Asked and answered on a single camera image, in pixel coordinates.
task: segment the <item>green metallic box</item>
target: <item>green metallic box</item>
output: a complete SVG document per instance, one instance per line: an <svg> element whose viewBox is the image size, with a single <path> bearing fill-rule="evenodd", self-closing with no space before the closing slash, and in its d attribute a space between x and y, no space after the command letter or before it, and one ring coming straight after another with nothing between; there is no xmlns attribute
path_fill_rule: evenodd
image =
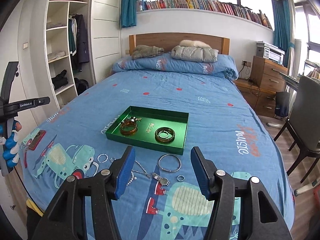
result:
<svg viewBox="0 0 320 240"><path fill-rule="evenodd" d="M127 117L141 118L137 121L135 134L125 136L120 133L120 124ZM106 136L109 140L125 143L150 150L183 155L189 113L129 106L108 128ZM174 130L175 138L170 143L161 143L155 139L155 131L160 127Z"/></svg>

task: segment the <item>hand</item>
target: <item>hand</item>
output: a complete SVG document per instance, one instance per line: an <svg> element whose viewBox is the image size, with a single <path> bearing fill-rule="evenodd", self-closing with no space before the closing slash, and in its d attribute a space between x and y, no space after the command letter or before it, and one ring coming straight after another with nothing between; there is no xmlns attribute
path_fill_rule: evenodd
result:
<svg viewBox="0 0 320 240"><path fill-rule="evenodd" d="M2 143L5 142L5 146L7 148L3 153L3 158L7 161L7 166L10 168L16 166L20 158L17 154L20 147L20 144L18 143L17 132L19 132L21 128L21 124L18 121L14 120L11 136L7 140L2 137ZM0 134L3 134L2 125L0 125Z"/></svg>

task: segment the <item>silver watch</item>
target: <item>silver watch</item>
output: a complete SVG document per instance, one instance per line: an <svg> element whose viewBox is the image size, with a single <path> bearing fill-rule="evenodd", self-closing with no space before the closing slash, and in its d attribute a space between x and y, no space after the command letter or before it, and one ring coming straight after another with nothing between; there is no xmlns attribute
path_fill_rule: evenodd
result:
<svg viewBox="0 0 320 240"><path fill-rule="evenodd" d="M156 173L152 173L152 176L160 182L162 186L168 186L170 184L170 181L167 178L162 178L160 175Z"/></svg>

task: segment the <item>smartphone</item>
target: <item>smartphone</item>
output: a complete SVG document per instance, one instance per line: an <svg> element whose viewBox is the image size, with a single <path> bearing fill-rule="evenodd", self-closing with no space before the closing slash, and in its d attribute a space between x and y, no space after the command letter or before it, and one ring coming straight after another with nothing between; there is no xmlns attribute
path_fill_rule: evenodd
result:
<svg viewBox="0 0 320 240"><path fill-rule="evenodd" d="M28 148L32 151L34 151L38 145L38 143L41 141L42 137L45 135L45 130L40 130L37 135L33 138L32 142L28 146Z"/></svg>

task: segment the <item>brown bangle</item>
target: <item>brown bangle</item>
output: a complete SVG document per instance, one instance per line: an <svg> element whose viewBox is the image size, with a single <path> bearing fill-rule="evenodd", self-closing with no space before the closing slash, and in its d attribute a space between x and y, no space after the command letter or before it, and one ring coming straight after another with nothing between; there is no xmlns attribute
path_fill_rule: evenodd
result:
<svg viewBox="0 0 320 240"><path fill-rule="evenodd" d="M133 126L134 128L132 130L124 130L124 127L126 126ZM120 125L120 133L123 135L132 135L138 130L138 125L136 122L132 121L125 121Z"/></svg>
<svg viewBox="0 0 320 240"><path fill-rule="evenodd" d="M170 138L161 138L159 136L159 134L161 132L166 132L166 134L171 134L172 136ZM163 143L168 143L168 142L172 142L174 140L175 137L175 132L173 129L169 128L169 127L160 127L159 129L156 130L155 132L155 138L158 142L163 142Z"/></svg>

